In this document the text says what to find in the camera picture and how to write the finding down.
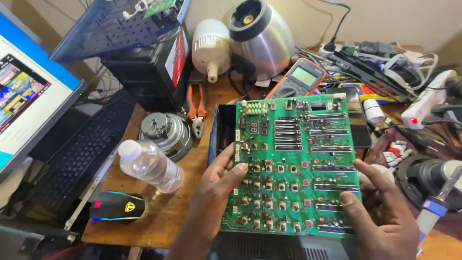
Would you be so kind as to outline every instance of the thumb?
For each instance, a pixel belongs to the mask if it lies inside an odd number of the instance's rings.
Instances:
[[[358,197],[351,192],[342,192],[340,193],[340,201],[358,239],[362,243],[374,241],[372,238],[374,235],[378,235],[379,230]]]
[[[247,163],[239,163],[233,169],[229,170],[223,178],[217,183],[217,187],[219,190],[226,193],[230,193],[234,186],[236,186],[241,179],[245,176],[249,169],[249,165]]]

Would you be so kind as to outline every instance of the digital multimeter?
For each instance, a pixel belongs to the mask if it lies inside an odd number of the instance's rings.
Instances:
[[[309,96],[326,77],[325,69],[300,58],[265,99]]]

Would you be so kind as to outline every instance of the computer monitor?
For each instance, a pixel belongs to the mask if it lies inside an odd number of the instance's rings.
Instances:
[[[0,3],[0,181],[22,162],[88,84]]]

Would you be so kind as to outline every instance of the orange pliers handle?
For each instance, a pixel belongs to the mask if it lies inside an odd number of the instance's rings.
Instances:
[[[196,117],[202,117],[206,118],[207,117],[207,111],[205,110],[205,90],[204,90],[204,84],[199,83],[199,91],[201,93],[201,101],[199,103],[199,106],[196,108],[194,107],[193,104],[193,86],[189,85],[188,86],[188,92],[187,92],[187,104],[189,107],[189,112],[188,112],[188,117],[190,119],[194,119]]]

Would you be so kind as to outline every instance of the plastic water bottle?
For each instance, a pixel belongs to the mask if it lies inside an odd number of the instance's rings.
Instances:
[[[162,193],[176,191],[183,182],[183,170],[150,140],[126,140],[120,144],[120,169],[146,181]]]

